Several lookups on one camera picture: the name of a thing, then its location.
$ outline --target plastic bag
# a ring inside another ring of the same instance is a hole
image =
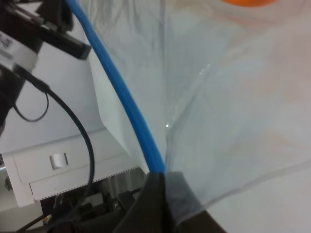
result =
[[[308,1],[80,3],[166,160],[177,222],[310,159]],[[111,93],[103,98],[111,90],[95,64],[91,58],[102,120],[144,168],[120,103]],[[171,172],[183,174],[201,206],[176,188]]]

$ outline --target orange object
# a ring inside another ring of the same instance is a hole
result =
[[[272,3],[276,0],[222,0],[226,3],[230,3],[233,5],[237,5],[237,6],[250,6],[250,7],[254,7],[254,6],[263,6],[263,5],[267,5],[269,3]]]

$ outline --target black cable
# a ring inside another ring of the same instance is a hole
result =
[[[72,121],[78,127],[78,129],[79,129],[83,139],[86,142],[87,150],[88,150],[88,153],[89,153],[90,170],[89,170],[89,177],[88,177],[88,182],[87,182],[87,185],[86,185],[86,189],[85,189],[84,195],[78,201],[78,203],[74,206],[74,208],[67,215],[65,215],[63,217],[63,219],[60,219],[59,221],[54,222],[53,225],[50,226],[50,228],[52,228],[52,227],[58,225],[59,223],[61,223],[63,221],[66,221],[69,218],[71,218],[72,216],[74,216],[74,214],[77,212],[79,207],[82,205],[82,203],[85,201],[86,197],[88,196],[88,194],[89,194],[89,192],[91,190],[91,187],[92,187],[92,183],[93,183],[93,179],[94,179],[94,173],[95,173],[94,151],[93,151],[91,140],[89,139],[86,130],[84,129],[83,125],[81,124],[81,122],[79,121],[77,116],[65,104],[65,102],[61,98],[59,98],[59,96],[56,95],[50,89],[50,87],[45,82],[37,79],[35,76],[33,76],[31,73],[29,73],[27,70],[25,70],[24,68],[22,68],[20,66],[15,67],[15,73],[17,73],[18,75],[20,75],[20,77],[22,77],[25,80],[27,80],[28,82],[30,82],[32,85],[34,85],[40,91],[42,91],[44,93],[47,93],[50,97],[52,97],[66,111],[66,113],[70,116]]]
[[[43,113],[40,117],[38,117],[37,119],[33,119],[33,120],[32,120],[32,119],[26,118],[26,117],[20,112],[20,110],[18,109],[18,107],[16,106],[16,104],[15,104],[14,102],[12,102],[12,101],[10,100],[10,98],[9,98],[6,94],[4,94],[3,92],[0,92],[0,96],[2,96],[3,98],[5,98],[6,101],[8,101],[8,103],[14,108],[15,112],[16,112],[23,120],[25,120],[25,121],[27,121],[27,122],[30,122],[30,123],[34,123],[34,122],[40,121],[40,120],[41,120],[43,117],[45,117],[45,115],[48,113],[48,109],[49,109],[49,105],[50,105],[50,103],[49,103],[49,97],[48,97],[48,94],[47,94],[47,93],[44,93],[44,94],[45,94],[45,96],[46,96],[46,98],[47,98],[47,107],[46,107],[44,113]]]

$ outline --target cable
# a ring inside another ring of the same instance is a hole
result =
[[[91,46],[93,47],[97,57],[99,58],[112,86],[114,87],[124,107],[124,110],[132,124],[133,130],[140,144],[149,170],[151,172],[164,172],[165,166],[162,161],[160,152],[156,147],[155,141],[152,138],[148,126],[120,73],[111,61],[106,49],[94,32],[92,25],[90,24],[88,18],[86,17],[76,0],[66,0],[66,2],[73,14],[80,21],[86,37],[88,38]]]
[[[6,101],[8,101],[8,103],[14,108],[15,112],[16,112],[23,120],[25,120],[25,121],[27,121],[27,122],[31,122],[31,123],[40,121],[40,120],[41,120],[43,117],[45,117],[45,115],[48,113],[48,109],[49,109],[49,105],[50,105],[50,103],[49,103],[49,97],[48,97],[48,94],[47,94],[47,93],[44,93],[44,94],[45,94],[45,96],[46,96],[46,98],[47,98],[47,107],[46,107],[44,113],[43,113],[40,117],[38,117],[37,119],[33,119],[33,120],[32,120],[32,119],[26,118],[26,117],[20,112],[20,110],[18,109],[18,107],[16,106],[16,104],[15,104],[14,102],[12,102],[12,101],[10,100],[10,98],[9,98],[7,95],[5,95],[3,92],[0,92],[0,96],[2,96],[3,98],[5,98]]]
[[[77,116],[65,104],[65,102],[50,89],[50,87],[45,82],[37,79],[35,76],[33,76],[31,73],[29,73],[27,70],[25,70],[24,68],[22,68],[20,66],[16,66],[14,72],[16,74],[18,74],[20,77],[22,77],[25,80],[27,80],[28,82],[30,82],[32,85],[34,85],[40,91],[47,93],[50,97],[52,97],[66,111],[66,113],[70,116],[72,121],[75,123],[75,125],[79,129],[83,139],[85,140],[87,150],[89,153],[90,169],[89,169],[89,177],[88,177],[88,181],[86,184],[85,192],[84,192],[82,198],[78,201],[78,203],[74,206],[74,208],[67,215],[65,215],[62,219],[54,222],[53,225],[50,226],[50,228],[52,228],[52,227],[58,225],[59,223],[71,218],[77,212],[79,207],[82,205],[82,203],[85,201],[86,197],[88,196],[88,194],[91,190],[91,187],[92,187],[92,183],[93,183],[93,179],[94,179],[94,173],[95,173],[94,151],[93,151],[91,140],[89,139],[85,128],[83,127],[83,125],[81,124],[81,122],[79,121]]]

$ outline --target transparent plastic sheet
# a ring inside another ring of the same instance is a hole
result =
[[[167,200],[177,222],[310,164],[309,1],[260,8],[220,0],[80,3],[166,155]],[[141,161],[126,115],[117,121],[122,130],[104,115]],[[199,203],[190,201],[193,194]]]

